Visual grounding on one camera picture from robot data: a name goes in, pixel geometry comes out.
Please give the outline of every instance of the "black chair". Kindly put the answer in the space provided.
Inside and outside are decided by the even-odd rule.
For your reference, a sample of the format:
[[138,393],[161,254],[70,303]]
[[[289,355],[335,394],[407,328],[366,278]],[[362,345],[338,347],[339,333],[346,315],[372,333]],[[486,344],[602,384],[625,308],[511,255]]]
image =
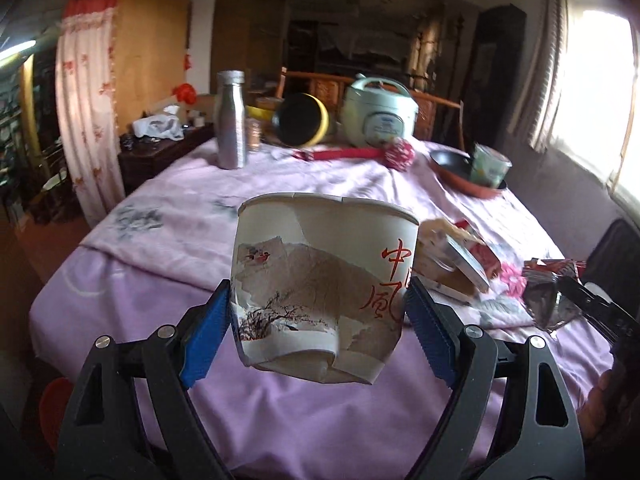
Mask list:
[[587,259],[582,282],[600,286],[611,299],[638,318],[640,307],[640,232],[624,219],[609,226]]

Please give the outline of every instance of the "floral curtain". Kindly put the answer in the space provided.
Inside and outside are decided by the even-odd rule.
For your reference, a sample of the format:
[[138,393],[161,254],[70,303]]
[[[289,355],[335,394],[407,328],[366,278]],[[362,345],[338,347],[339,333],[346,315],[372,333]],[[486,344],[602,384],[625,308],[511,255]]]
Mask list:
[[66,163],[93,228],[124,198],[112,103],[117,0],[69,0],[56,57],[56,102]]
[[507,126],[537,152],[548,147],[558,111],[567,41],[566,0],[542,0],[529,73]]

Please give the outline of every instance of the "wooden cabinet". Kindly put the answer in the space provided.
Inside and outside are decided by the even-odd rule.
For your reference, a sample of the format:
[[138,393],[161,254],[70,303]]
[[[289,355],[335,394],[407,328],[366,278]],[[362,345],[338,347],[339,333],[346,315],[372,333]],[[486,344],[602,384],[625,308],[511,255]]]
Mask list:
[[118,134],[184,83],[189,0],[118,0],[114,108]]
[[183,140],[163,139],[155,144],[138,142],[130,152],[120,152],[118,161],[124,191],[133,193],[147,180],[155,177],[171,163],[213,138],[213,127],[185,130]]
[[282,67],[285,0],[216,0],[211,40],[211,93],[222,70],[277,81]]

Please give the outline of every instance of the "frying pan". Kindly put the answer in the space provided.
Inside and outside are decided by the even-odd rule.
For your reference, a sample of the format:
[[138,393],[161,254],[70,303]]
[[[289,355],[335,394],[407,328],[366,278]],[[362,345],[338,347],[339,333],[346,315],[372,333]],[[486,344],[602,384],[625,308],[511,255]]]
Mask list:
[[431,152],[429,165],[436,172],[441,181],[465,195],[476,198],[494,198],[507,189],[507,183],[503,180],[498,189],[479,186],[469,180],[471,174],[471,157],[466,153],[452,152],[451,150],[436,150]]
[[294,148],[308,148],[320,142],[329,123],[322,101],[309,94],[288,96],[273,115],[278,140]]

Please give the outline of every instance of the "red object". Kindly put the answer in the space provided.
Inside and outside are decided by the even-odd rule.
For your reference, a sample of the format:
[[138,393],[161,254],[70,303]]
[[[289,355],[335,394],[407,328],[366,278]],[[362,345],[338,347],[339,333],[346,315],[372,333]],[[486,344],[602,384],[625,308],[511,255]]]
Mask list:
[[395,139],[384,148],[338,148],[314,152],[293,153],[300,160],[337,160],[338,158],[384,158],[385,165],[392,170],[406,171],[415,158],[414,148],[408,140]]
[[178,99],[178,102],[181,103],[193,105],[196,102],[196,89],[189,83],[182,83],[180,86],[174,88],[174,95]]
[[62,17],[69,18],[79,14],[104,12],[111,7],[116,7],[117,4],[118,0],[68,0]]
[[[472,234],[476,238],[482,240],[480,233],[471,227],[471,224],[463,218],[459,222],[454,224],[457,228],[465,230],[469,234]],[[501,263],[498,259],[498,256],[491,250],[488,245],[484,244],[465,244],[466,249],[473,255],[473,257],[478,260],[478,263],[484,269],[484,273],[487,277],[492,280],[500,274]]]
[[587,268],[587,262],[580,260],[542,260],[534,258],[528,262],[524,262],[527,269],[548,270],[560,276],[570,276],[571,278],[581,278]]
[[40,429],[44,439],[53,451],[58,448],[60,426],[62,426],[66,405],[73,389],[73,383],[64,377],[60,377],[47,384],[42,397],[40,397],[38,406]]

